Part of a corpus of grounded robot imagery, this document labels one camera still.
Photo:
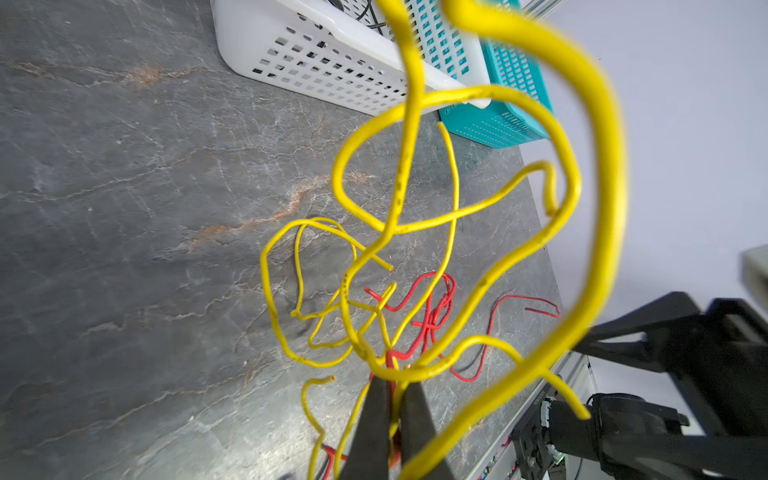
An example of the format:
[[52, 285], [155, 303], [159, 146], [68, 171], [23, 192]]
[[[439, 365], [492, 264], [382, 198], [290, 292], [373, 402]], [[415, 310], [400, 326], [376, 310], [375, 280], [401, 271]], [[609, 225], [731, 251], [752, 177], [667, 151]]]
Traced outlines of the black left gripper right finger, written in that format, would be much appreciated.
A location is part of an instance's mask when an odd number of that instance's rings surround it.
[[436, 436], [429, 405], [421, 383], [406, 388], [400, 414], [402, 466], [408, 466]]

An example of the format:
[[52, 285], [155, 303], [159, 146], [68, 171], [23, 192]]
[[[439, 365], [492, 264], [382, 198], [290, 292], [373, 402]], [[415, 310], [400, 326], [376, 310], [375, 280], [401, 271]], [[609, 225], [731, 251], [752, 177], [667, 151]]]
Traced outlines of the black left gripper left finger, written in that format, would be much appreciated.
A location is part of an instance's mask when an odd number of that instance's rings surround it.
[[389, 478], [389, 382], [374, 376], [369, 384], [348, 458], [340, 480], [387, 480]]

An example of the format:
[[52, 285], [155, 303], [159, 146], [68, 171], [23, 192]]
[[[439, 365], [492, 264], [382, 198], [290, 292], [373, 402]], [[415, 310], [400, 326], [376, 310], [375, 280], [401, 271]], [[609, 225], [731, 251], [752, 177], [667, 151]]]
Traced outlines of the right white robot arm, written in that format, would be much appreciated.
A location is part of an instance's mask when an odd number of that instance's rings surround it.
[[702, 431], [686, 435], [686, 415], [624, 393], [591, 395], [582, 420], [546, 390], [512, 434], [518, 478], [542, 478], [559, 454], [617, 479], [766, 477], [767, 322], [746, 301], [701, 310], [672, 292], [592, 328], [576, 351], [668, 375]]

